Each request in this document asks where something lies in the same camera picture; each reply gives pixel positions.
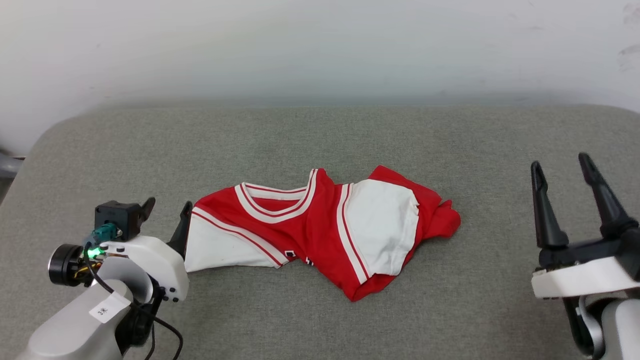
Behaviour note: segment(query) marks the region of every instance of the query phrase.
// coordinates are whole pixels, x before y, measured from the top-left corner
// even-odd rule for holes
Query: white backdrop
[[[640,111],[628,0],[0,0],[0,146],[97,108],[549,104]]]

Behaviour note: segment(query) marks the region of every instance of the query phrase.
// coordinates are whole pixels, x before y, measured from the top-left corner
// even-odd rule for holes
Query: green led
[[[98,255],[102,254],[102,251],[100,250],[100,248],[99,248],[99,247],[97,247],[97,248],[95,248],[95,249],[93,249],[93,250],[91,250],[91,249],[90,249],[90,250],[89,250],[89,251],[87,251],[86,253],[87,253],[87,255],[89,255],[89,258],[92,258],[92,259],[93,259],[93,258],[95,258],[96,256],[98,256]]]

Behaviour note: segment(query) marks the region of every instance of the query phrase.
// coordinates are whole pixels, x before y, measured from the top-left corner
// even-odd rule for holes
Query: white label
[[[101,323],[106,323],[122,309],[129,306],[129,304],[131,304],[131,301],[114,292],[98,304],[98,306],[91,309],[89,313],[94,318],[100,320]]]

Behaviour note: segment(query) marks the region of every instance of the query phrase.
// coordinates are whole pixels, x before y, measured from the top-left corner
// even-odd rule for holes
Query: gray table
[[[93,207],[157,197],[145,234],[168,240],[187,200],[241,181],[289,188],[324,167],[336,182],[378,164],[452,199],[462,226],[424,243],[383,292],[351,303],[312,267],[190,276],[160,315],[183,359],[580,359],[560,301],[536,300],[529,165],[540,160],[571,239],[598,235],[577,154],[588,151],[640,215],[640,115],[599,106],[122,110],[68,120],[35,145],[0,206],[3,358],[82,291],[51,284],[61,243]],[[177,344],[158,331],[157,359]],[[142,359],[146,349],[128,359]]]

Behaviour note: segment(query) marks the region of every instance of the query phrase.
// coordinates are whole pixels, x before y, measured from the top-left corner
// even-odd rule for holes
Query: red fabric
[[[403,268],[422,240],[448,238],[460,226],[460,216],[451,209],[451,201],[441,203],[442,199],[433,190],[382,166],[378,166],[369,179],[408,188],[419,203],[415,242],[404,259]],[[226,224],[241,227],[264,238],[285,255],[285,251],[294,251],[296,256],[287,256],[289,261],[296,258],[305,261],[309,258],[318,271],[342,289],[351,301],[357,301],[370,293],[381,291],[395,276],[367,274],[371,277],[360,284],[337,228],[337,212],[343,211],[338,208],[341,188],[342,185],[334,184],[326,172],[319,169],[316,190],[308,209],[301,215],[275,224],[267,224],[247,214],[238,201],[235,188],[226,188],[208,195],[196,202],[195,206]],[[270,211],[285,209],[296,203],[291,200],[255,200],[258,205]]]

